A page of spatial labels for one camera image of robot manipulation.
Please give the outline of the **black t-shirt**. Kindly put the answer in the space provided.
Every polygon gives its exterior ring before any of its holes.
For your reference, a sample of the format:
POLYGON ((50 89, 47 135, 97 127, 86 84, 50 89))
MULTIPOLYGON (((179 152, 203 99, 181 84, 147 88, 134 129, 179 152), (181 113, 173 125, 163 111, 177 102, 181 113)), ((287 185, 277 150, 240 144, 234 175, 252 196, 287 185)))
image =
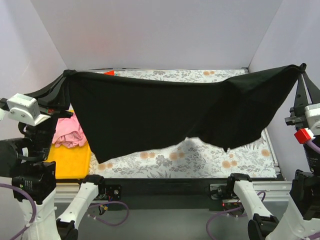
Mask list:
POLYGON ((99 163, 177 145, 186 138, 224 150, 258 140, 306 64, 216 83, 147 80, 65 70, 70 103, 99 163))

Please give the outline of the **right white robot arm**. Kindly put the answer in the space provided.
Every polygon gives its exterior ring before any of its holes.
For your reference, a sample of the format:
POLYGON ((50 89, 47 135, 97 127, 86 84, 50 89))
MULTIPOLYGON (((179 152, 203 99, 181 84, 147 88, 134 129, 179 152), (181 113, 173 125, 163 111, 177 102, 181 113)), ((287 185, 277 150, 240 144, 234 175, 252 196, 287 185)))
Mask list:
POLYGON ((240 200, 248 217, 251 240, 320 237, 320 90, 306 72, 298 76, 294 106, 285 122, 295 126, 294 136, 303 145, 310 171, 296 170, 288 205, 280 220, 260 200, 248 175, 233 173, 227 179, 227 195, 240 200))

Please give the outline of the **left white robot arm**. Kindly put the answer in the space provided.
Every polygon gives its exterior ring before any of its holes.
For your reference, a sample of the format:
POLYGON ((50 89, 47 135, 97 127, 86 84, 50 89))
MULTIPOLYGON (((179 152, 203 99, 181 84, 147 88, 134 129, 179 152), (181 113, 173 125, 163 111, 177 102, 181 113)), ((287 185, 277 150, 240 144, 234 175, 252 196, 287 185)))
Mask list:
POLYGON ((56 216, 56 163, 48 156, 60 118, 70 118, 66 78, 70 71, 33 93, 0 101, 0 114, 17 121, 20 138, 0 142, 0 175, 21 208, 25 226, 16 236, 25 240, 75 240, 91 202, 106 196, 104 178, 86 176, 66 211, 56 216))

